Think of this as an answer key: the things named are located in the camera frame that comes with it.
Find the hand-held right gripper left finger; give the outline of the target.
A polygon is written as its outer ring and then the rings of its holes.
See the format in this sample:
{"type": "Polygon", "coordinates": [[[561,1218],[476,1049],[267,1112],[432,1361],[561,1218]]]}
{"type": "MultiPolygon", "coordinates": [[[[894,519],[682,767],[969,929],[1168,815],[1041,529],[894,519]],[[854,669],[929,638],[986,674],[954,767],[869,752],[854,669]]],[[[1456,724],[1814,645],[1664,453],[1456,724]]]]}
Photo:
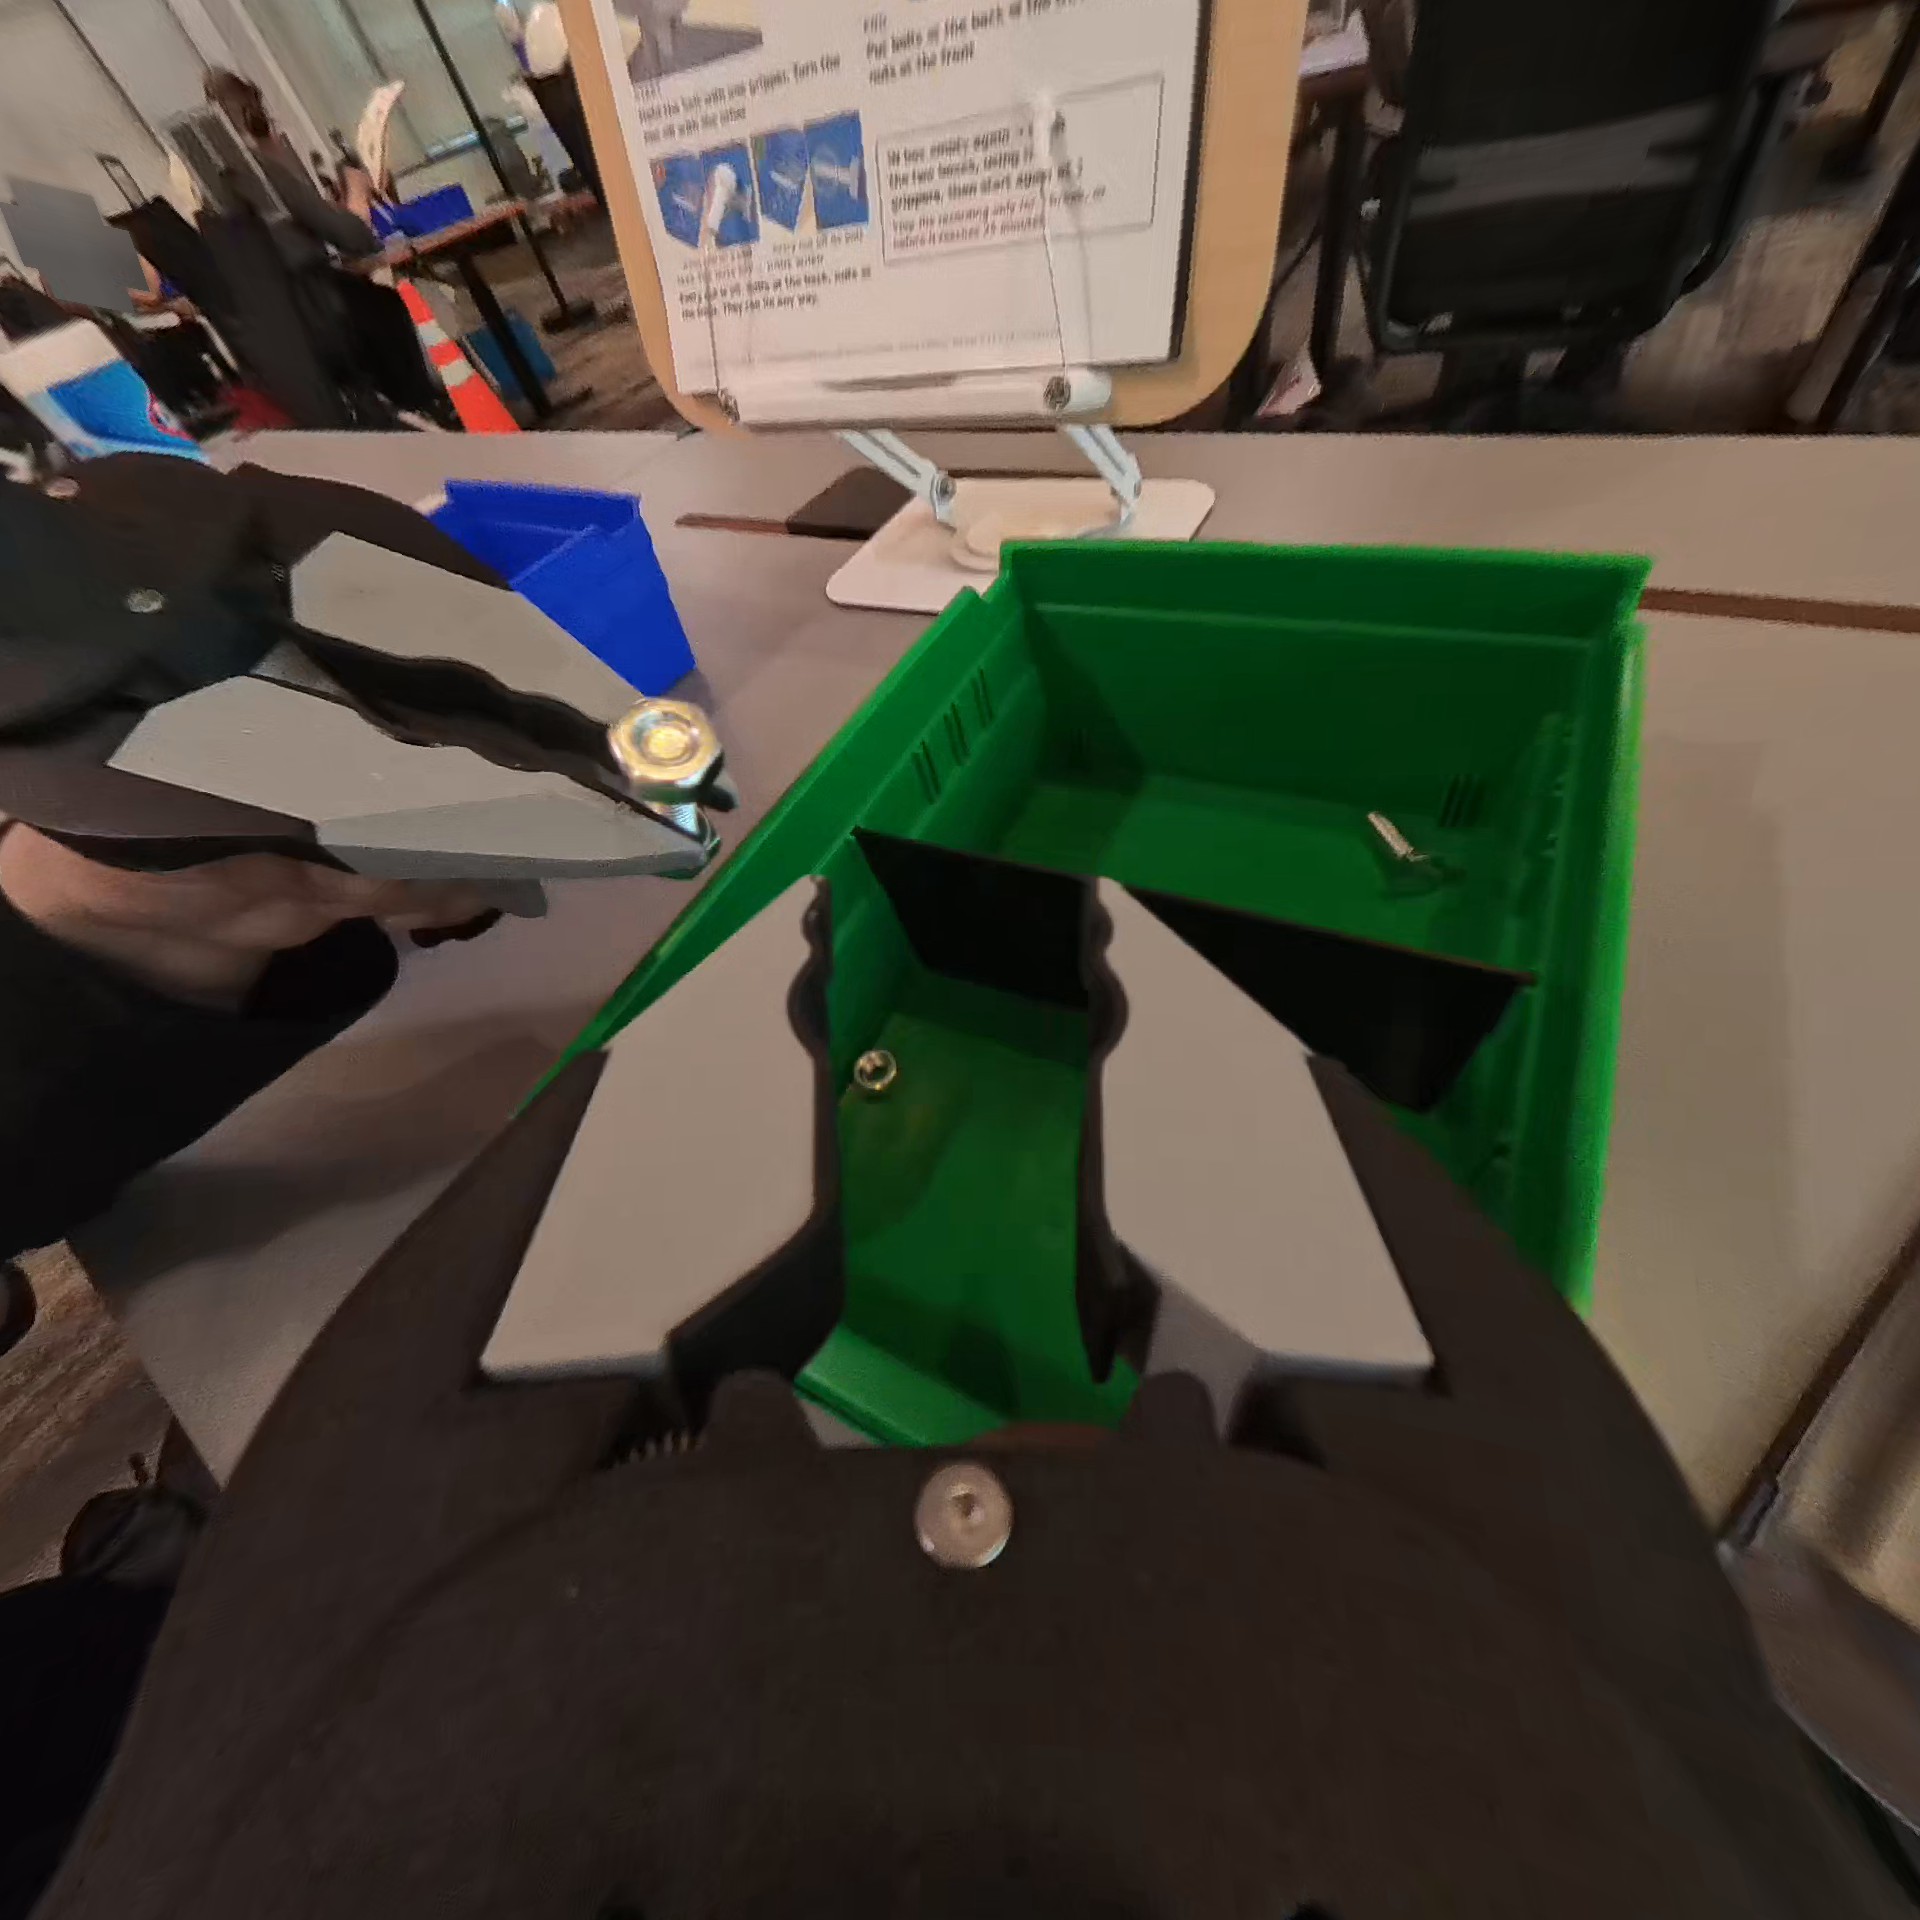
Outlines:
{"type": "Polygon", "coordinates": [[[483,1377],[625,1380],[649,1418],[798,1384],[845,1305],[833,909],[792,881],[595,1050],[483,1377]]]}

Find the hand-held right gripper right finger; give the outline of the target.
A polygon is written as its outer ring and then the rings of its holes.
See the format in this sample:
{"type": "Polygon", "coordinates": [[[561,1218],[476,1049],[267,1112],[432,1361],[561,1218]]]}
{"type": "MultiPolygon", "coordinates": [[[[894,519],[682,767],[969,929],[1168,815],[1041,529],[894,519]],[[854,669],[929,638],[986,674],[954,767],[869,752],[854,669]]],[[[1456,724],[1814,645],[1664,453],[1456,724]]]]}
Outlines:
{"type": "Polygon", "coordinates": [[[1233,1432],[1292,1383],[1427,1384],[1434,1346],[1288,1026],[1113,880],[1083,911],[1077,1326],[1233,1432]]]}

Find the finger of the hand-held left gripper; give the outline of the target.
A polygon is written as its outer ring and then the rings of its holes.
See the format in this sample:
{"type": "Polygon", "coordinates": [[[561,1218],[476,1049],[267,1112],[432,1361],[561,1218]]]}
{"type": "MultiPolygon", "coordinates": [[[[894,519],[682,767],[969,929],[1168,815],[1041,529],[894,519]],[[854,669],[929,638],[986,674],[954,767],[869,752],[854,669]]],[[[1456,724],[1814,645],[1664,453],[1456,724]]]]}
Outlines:
{"type": "Polygon", "coordinates": [[[355,874],[478,887],[506,919],[539,919],[555,880],[692,880],[713,864],[712,815],[692,839],[558,774],[402,742],[344,692],[285,678],[161,704],[107,766],[307,826],[355,874]]]}
{"type": "MultiPolygon", "coordinates": [[[[651,810],[613,766],[609,721],[661,695],[638,692],[517,590],[332,535],[293,567],[291,613],[302,657],[402,742],[651,810]]],[[[701,706],[682,682],[664,696],[701,706]]],[[[705,815],[737,805],[725,748],[705,815]]]]}

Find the blue plastic bin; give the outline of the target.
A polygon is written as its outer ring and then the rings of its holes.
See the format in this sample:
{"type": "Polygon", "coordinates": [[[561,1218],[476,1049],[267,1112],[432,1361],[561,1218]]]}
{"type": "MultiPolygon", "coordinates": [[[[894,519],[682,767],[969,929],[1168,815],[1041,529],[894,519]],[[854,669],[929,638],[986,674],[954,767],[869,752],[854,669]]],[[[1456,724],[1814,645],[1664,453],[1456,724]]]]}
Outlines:
{"type": "Polygon", "coordinates": [[[425,513],[638,692],[669,692],[696,671],[635,496],[450,478],[425,513]]]}

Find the green plastic bin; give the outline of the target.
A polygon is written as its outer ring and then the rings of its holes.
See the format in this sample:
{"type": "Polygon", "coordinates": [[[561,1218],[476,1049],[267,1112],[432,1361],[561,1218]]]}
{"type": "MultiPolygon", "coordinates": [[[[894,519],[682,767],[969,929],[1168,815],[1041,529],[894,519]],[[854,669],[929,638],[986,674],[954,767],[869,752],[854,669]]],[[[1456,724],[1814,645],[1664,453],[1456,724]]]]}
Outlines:
{"type": "Polygon", "coordinates": [[[1029,546],[963,590],[588,1021],[613,1040],[789,881],[833,885],[849,1294],[800,1376],[894,1445],[1113,1424],[1077,1326],[1089,1015],[922,966],[854,826],[1536,975],[1398,1124],[1594,1296],[1649,565],[1474,548],[1029,546]],[[1465,870],[1393,897],[1363,815],[1465,870]],[[861,1094],[852,1063],[892,1049],[861,1094]]]}

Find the person's left forearm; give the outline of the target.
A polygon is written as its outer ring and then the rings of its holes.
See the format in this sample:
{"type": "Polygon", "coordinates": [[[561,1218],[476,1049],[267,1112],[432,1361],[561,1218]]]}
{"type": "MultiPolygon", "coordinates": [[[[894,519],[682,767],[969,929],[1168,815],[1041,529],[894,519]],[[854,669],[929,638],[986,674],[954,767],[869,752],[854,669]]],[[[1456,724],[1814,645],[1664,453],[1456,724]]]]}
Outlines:
{"type": "Polygon", "coordinates": [[[132,1180],[334,1042],[393,986],[368,919],[276,952],[230,1010],[161,993],[3,917],[3,1258],[61,1240],[132,1180]]]}

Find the person's left hand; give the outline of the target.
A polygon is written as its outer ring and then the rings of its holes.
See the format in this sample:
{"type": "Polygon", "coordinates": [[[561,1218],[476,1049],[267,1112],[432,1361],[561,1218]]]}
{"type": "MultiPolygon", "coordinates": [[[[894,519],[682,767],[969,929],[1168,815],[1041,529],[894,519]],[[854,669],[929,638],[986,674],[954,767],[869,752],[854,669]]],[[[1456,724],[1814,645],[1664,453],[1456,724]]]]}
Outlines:
{"type": "Polygon", "coordinates": [[[241,1004],[274,954],[344,924],[413,933],[467,927],[491,911],[481,887],[374,880],[285,855],[125,870],[22,825],[4,830],[3,894],[61,946],[206,1005],[241,1004]]]}

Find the white disinfecting wipes canister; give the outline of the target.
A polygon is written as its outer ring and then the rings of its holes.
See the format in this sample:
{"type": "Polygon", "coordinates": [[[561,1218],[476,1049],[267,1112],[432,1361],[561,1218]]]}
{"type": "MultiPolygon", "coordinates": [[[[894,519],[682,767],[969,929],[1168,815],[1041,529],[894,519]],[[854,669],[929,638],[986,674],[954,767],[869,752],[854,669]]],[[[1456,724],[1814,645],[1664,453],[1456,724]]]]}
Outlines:
{"type": "Polygon", "coordinates": [[[156,453],[208,455],[92,319],[3,344],[3,383],[75,458],[156,453]]]}

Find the orange traffic cone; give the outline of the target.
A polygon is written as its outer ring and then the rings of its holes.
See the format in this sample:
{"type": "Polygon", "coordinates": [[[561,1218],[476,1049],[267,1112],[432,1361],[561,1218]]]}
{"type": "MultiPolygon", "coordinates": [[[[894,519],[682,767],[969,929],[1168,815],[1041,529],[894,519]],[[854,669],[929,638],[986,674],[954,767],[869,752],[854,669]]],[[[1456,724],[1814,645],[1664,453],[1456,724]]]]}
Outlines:
{"type": "Polygon", "coordinates": [[[522,431],[509,406],[493,390],[468,351],[445,334],[434,306],[411,279],[395,279],[393,289],[413,325],[425,364],[432,368],[462,426],[473,437],[514,437],[522,431]]]}

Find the black floor lamp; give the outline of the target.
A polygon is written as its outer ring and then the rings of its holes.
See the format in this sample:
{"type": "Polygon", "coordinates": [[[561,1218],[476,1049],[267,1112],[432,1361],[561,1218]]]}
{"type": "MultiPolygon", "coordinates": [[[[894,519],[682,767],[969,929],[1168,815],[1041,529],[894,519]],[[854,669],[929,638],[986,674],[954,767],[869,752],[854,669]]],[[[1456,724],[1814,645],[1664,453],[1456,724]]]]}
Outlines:
{"type": "Polygon", "coordinates": [[[549,301],[547,301],[547,310],[539,318],[542,330],[566,334],[566,330],[574,330],[574,328],[600,322],[601,314],[600,314],[600,308],[596,308],[595,301],[571,297],[562,289],[561,279],[554,269],[554,262],[549,260],[549,256],[545,250],[545,241],[539,238],[536,220],[526,209],[526,196],[517,190],[514,178],[513,178],[509,169],[506,167],[506,162],[500,157],[500,151],[498,151],[496,140],[490,129],[490,122],[488,122],[484,113],[481,112],[481,108],[473,98],[473,90],[468,89],[465,71],[459,68],[459,64],[456,61],[456,56],[448,48],[448,41],[442,31],[442,25],[434,15],[432,5],[430,2],[413,2],[411,7],[413,7],[413,10],[417,10],[417,15],[422,25],[422,34],[428,36],[428,41],[434,48],[436,61],[442,64],[442,68],[444,68],[462,109],[465,109],[465,117],[467,117],[467,120],[473,129],[478,151],[488,157],[488,167],[493,174],[493,178],[498,181],[500,202],[513,208],[513,225],[517,229],[518,239],[526,245],[526,249],[528,249],[530,258],[536,260],[536,266],[538,266],[538,272],[545,281],[545,287],[549,293],[549,301]]]}

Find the printed instruction sheet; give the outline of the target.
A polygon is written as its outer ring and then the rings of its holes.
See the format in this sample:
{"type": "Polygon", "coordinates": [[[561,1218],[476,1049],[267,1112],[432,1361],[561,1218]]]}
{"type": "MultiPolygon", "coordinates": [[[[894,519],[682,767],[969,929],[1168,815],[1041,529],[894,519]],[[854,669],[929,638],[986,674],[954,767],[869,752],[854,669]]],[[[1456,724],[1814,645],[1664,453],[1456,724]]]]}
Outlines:
{"type": "Polygon", "coordinates": [[[1152,368],[1209,5],[596,5],[683,392],[1152,368]]]}

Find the black office chair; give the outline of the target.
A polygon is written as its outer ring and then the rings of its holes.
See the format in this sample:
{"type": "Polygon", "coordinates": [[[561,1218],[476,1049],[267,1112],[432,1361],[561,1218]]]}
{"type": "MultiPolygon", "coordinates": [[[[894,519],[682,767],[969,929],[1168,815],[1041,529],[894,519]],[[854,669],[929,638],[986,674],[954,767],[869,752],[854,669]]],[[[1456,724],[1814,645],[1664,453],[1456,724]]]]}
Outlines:
{"type": "Polygon", "coordinates": [[[1861,178],[1907,86],[1915,5],[1348,5],[1368,78],[1328,103],[1302,424],[1588,434],[1786,422],[1789,348],[1699,400],[1628,366],[1764,209],[1841,49],[1897,15],[1821,162],[1861,178]]]}

